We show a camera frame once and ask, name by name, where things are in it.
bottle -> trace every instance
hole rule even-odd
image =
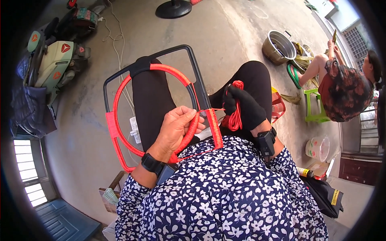
[[[296,167],[296,169],[298,170],[299,172],[299,175],[301,175],[302,177],[314,177],[314,174],[313,174],[313,171],[311,170],[308,170],[306,168],[301,168],[301,167]]]

white plastic bucket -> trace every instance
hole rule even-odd
[[[324,136],[314,137],[306,144],[306,155],[324,162],[330,151],[330,140]]]

black fan stand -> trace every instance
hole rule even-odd
[[[156,16],[162,19],[176,19],[190,13],[192,4],[184,0],[171,0],[158,6]]]

green slipper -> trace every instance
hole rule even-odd
[[[291,77],[292,81],[295,83],[296,87],[298,89],[301,89],[301,86],[299,85],[298,70],[295,67],[293,67],[293,73],[295,74],[295,76],[293,76],[291,73],[291,65],[292,64],[287,65],[287,72],[288,72],[289,76]]]

pot handle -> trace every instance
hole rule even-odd
[[[286,33],[289,35],[289,38],[292,37],[292,35],[291,35],[287,30],[284,30],[284,32],[286,32]]]

